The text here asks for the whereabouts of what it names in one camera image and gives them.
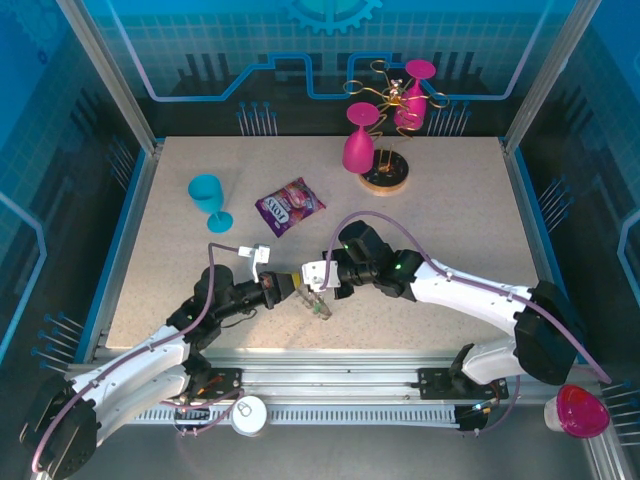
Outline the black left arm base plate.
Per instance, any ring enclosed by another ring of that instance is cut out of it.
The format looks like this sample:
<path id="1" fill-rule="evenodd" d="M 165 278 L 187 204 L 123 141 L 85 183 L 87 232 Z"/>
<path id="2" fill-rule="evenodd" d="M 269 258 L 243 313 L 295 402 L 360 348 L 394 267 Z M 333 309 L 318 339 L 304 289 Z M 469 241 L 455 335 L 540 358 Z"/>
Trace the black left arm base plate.
<path id="1" fill-rule="evenodd" d="M 208 368 L 191 376 L 186 389 L 175 396 L 179 401 L 213 400 L 242 386 L 240 368 Z"/>

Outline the pink plastic goblet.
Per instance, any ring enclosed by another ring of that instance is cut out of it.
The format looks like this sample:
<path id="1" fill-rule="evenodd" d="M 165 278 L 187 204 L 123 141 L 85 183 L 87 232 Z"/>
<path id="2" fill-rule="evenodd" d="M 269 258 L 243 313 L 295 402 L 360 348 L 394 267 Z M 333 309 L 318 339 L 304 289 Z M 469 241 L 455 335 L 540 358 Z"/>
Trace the pink plastic goblet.
<path id="1" fill-rule="evenodd" d="M 421 59 L 409 61 L 405 70 L 412 83 L 401 94 L 394 114 L 394 122 L 400 133 L 415 132 L 422 127 L 428 96 L 423 92 L 421 82 L 432 78 L 436 73 L 436 68 L 431 62 Z"/>
<path id="2" fill-rule="evenodd" d="M 342 165 L 351 173 L 365 174 L 372 168 L 374 161 L 374 143 L 366 128 L 378 121 L 380 113 L 370 103 L 357 102 L 347 109 L 346 116 L 357 129 L 345 142 Z"/>

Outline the pink lidded cup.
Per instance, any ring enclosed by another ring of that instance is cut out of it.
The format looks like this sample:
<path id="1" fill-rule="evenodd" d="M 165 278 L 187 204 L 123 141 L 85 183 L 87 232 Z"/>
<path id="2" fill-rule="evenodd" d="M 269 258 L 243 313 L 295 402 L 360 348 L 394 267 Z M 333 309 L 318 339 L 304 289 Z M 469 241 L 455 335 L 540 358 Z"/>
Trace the pink lidded cup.
<path id="1" fill-rule="evenodd" d="M 557 395 L 546 402 L 543 416 L 549 430 L 579 439 L 597 437 L 610 425 L 606 407 L 576 385 L 562 386 Z"/>

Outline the purple candy bag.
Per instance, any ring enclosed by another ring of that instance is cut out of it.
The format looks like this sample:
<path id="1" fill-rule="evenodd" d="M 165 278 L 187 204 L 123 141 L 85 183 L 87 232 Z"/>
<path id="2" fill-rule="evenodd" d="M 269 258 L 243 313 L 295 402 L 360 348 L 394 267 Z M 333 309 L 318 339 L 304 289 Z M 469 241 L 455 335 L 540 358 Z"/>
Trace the purple candy bag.
<path id="1" fill-rule="evenodd" d="M 326 208 L 302 177 L 260 198 L 255 207 L 277 238 L 312 214 Z"/>

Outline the white round cap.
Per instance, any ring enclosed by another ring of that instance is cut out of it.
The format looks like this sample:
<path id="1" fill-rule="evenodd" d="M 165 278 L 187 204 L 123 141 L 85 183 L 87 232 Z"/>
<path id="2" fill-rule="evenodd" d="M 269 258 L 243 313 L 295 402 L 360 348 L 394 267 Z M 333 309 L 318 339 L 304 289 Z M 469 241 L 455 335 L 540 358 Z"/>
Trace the white round cap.
<path id="1" fill-rule="evenodd" d="M 246 437 L 257 436 L 267 424 L 266 404 L 257 396 L 243 396 L 231 412 L 230 421 L 234 431 Z"/>

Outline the small clear plastic bag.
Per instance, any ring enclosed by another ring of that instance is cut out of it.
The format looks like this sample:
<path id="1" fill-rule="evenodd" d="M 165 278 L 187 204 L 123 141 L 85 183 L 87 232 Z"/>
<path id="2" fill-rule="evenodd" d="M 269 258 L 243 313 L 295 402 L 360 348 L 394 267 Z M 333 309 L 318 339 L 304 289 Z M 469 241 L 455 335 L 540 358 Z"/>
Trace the small clear plastic bag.
<path id="1" fill-rule="evenodd" d="M 312 290 L 310 290 L 306 285 L 302 285 L 297 289 L 298 295 L 301 299 L 301 302 L 304 304 L 304 306 L 313 314 L 313 303 L 315 300 L 319 300 L 322 299 L 324 301 L 324 298 L 321 294 L 316 293 Z"/>

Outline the blue plastic goblet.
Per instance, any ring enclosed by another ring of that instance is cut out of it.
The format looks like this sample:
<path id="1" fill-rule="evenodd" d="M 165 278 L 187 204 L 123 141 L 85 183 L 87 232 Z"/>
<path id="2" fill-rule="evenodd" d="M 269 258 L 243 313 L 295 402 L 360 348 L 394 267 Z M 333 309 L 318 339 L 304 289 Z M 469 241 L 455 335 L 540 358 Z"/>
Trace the blue plastic goblet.
<path id="1" fill-rule="evenodd" d="M 216 234 L 222 234 L 233 226 L 233 217 L 223 210 L 225 198 L 222 184 L 212 174 L 201 174 L 194 177 L 187 192 L 195 206 L 208 215 L 207 228 Z"/>

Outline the aluminium mounting rail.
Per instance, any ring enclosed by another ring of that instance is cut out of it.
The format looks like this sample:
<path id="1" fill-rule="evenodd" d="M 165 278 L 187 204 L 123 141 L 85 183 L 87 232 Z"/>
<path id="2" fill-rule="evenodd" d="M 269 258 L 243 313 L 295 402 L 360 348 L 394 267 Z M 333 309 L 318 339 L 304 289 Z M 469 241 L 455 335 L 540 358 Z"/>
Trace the aluminium mounting rail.
<path id="1" fill-rule="evenodd" d="M 245 391 L 273 404 L 418 404 L 417 370 L 454 351 L 208 348 L 215 367 L 243 370 Z"/>

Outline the aluminium frame post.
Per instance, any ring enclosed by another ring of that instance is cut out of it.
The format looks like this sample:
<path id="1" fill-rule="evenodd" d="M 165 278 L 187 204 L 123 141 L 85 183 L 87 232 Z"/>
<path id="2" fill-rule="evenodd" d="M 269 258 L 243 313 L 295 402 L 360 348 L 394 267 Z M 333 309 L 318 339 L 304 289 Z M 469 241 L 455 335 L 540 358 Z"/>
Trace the aluminium frame post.
<path id="1" fill-rule="evenodd" d="M 503 141 L 507 156 L 515 154 L 558 77 L 589 26 L 602 0 L 576 0 Z"/>
<path id="2" fill-rule="evenodd" d="M 118 110 L 147 155 L 157 142 L 143 111 L 82 0 L 55 0 Z"/>

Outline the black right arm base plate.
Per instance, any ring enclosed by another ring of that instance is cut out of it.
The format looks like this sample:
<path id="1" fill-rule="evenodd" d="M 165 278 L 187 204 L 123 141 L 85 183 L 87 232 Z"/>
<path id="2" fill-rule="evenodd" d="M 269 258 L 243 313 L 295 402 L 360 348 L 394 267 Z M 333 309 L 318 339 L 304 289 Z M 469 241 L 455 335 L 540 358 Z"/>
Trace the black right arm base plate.
<path id="1" fill-rule="evenodd" d="M 447 368 L 418 369 L 415 387 L 422 400 L 503 400 L 510 396 L 505 379 L 480 385 Z"/>

